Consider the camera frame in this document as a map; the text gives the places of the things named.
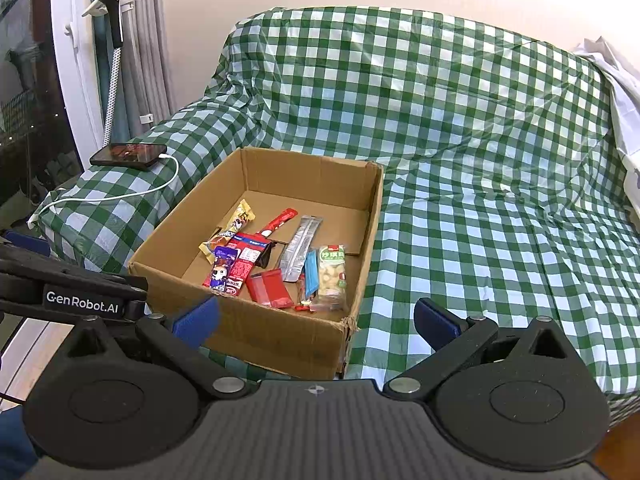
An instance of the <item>curtain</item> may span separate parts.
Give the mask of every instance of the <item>curtain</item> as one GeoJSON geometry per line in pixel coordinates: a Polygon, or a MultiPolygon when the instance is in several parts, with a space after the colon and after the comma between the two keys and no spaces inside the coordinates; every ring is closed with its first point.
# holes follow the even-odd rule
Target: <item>curtain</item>
{"type": "MultiPolygon", "coordinates": [[[[175,111],[170,70],[167,63],[166,34],[162,0],[137,0],[131,10],[124,10],[122,28],[124,46],[122,67],[114,117],[113,142],[123,142],[140,136],[154,124],[168,119],[175,111]],[[153,115],[152,123],[142,123],[140,117],[153,115]]],[[[109,90],[109,67],[113,48],[108,17],[102,20],[104,32],[96,33],[96,54],[102,109],[106,110],[109,90]],[[108,64],[102,62],[108,54],[108,64]]]]}

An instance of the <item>blue snack stick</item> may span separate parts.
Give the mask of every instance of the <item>blue snack stick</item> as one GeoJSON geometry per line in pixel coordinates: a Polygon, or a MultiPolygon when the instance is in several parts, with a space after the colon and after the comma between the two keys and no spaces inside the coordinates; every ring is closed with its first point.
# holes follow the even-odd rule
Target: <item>blue snack stick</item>
{"type": "Polygon", "coordinates": [[[318,290],[318,251],[309,251],[305,260],[305,298],[318,290]]]}

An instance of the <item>white charging cable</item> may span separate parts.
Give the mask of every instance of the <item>white charging cable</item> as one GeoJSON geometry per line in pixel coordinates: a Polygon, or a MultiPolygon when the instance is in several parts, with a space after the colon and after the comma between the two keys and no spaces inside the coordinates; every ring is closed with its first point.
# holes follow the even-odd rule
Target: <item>white charging cable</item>
{"type": "Polygon", "coordinates": [[[141,195],[146,195],[148,193],[153,193],[155,191],[160,191],[161,189],[171,184],[175,180],[175,178],[178,176],[178,171],[180,170],[180,163],[178,162],[178,159],[175,158],[173,155],[167,155],[166,153],[161,153],[160,155],[158,155],[158,157],[172,158],[175,162],[174,176],[171,177],[171,180],[169,180],[169,182],[165,182],[164,184],[162,184],[162,186],[158,186],[153,189],[148,189],[146,191],[139,191],[137,193],[129,193],[129,194],[120,195],[120,196],[110,196],[108,198],[74,198],[74,197],[61,198],[60,200],[55,200],[54,202],[47,204],[42,209],[40,209],[40,211],[36,211],[33,215],[31,215],[31,217],[29,218],[29,221],[27,222],[29,229],[34,228],[36,222],[38,221],[38,217],[41,214],[43,214],[47,209],[63,202],[89,202],[89,203],[107,202],[109,200],[121,200],[123,198],[131,198],[132,196],[141,196],[141,195]]]}

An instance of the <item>smartphone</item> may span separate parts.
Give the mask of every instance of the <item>smartphone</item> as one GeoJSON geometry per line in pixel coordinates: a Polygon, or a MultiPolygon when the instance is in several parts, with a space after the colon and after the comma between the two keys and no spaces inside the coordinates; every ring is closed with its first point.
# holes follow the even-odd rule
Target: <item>smartphone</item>
{"type": "Polygon", "coordinates": [[[89,162],[95,166],[123,166],[148,170],[158,161],[161,153],[166,153],[164,144],[109,144],[94,153],[89,162]]]}

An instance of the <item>silver snack package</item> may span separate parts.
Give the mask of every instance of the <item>silver snack package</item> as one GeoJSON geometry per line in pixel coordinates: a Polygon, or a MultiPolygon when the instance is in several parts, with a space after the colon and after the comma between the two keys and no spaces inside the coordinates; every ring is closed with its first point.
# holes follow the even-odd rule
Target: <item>silver snack package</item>
{"type": "Polygon", "coordinates": [[[300,277],[300,272],[305,267],[311,240],[321,223],[322,219],[318,216],[303,216],[300,219],[300,227],[280,257],[280,269],[284,282],[296,282],[300,277]]]}

